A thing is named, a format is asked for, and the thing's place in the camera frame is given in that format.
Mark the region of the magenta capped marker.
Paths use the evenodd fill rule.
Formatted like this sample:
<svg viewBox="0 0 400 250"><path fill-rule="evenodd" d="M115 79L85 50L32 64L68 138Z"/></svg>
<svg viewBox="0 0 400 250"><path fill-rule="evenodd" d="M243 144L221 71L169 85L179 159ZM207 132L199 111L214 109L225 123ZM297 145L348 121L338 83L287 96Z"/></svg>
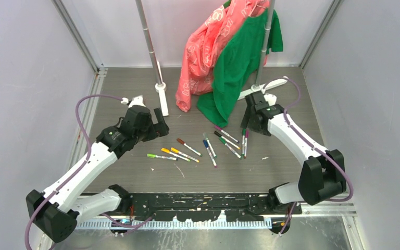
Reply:
<svg viewBox="0 0 400 250"><path fill-rule="evenodd" d="M244 159L246 159L247 158L247 148L248 148L248 133L249 133L249 130L248 129L245 129L245 140L244 140L244 153L243 153L243 157L244 157Z"/></svg>

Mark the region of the dark green capped marker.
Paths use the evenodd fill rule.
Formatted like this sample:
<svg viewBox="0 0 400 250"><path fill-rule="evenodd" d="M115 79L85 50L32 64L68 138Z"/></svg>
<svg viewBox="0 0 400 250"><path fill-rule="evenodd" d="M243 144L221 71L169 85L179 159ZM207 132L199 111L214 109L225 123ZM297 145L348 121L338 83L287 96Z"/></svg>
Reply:
<svg viewBox="0 0 400 250"><path fill-rule="evenodd" d="M242 140L241 140L241 156L246 158L246 129L242 129Z"/></svg>

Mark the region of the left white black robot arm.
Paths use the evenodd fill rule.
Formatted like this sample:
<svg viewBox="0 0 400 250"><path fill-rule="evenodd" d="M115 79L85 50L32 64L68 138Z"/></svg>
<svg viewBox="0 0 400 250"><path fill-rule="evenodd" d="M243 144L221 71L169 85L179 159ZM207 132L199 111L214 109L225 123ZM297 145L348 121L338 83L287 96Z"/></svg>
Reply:
<svg viewBox="0 0 400 250"><path fill-rule="evenodd" d="M29 247L29 232L33 224L54 243L59 243L70 236L79 224L93 217L111 211L119 215L130 212L131 195L117 184L78 201L96 177L137 143L169 133L161 108L155 108L152 114L141 95L131 100L115 99L128 107L117 124L103 129L94 143L87 143L87 153L59 180L43 191L32 190L27 194L30 219L24 236L26 247Z"/></svg>

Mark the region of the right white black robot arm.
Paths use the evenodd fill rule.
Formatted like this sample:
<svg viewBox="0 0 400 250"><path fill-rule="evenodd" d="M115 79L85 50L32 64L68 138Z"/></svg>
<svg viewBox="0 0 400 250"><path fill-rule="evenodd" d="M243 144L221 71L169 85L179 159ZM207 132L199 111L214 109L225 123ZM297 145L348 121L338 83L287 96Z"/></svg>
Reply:
<svg viewBox="0 0 400 250"><path fill-rule="evenodd" d="M299 179L271 188L268 191L268 206L275 214L283 213L293 202L315 205L345 192L344 156L337 150L328 150L307 135L276 104L276 97L257 91L245 96L247 104L241 127L275 136L302 165Z"/></svg>

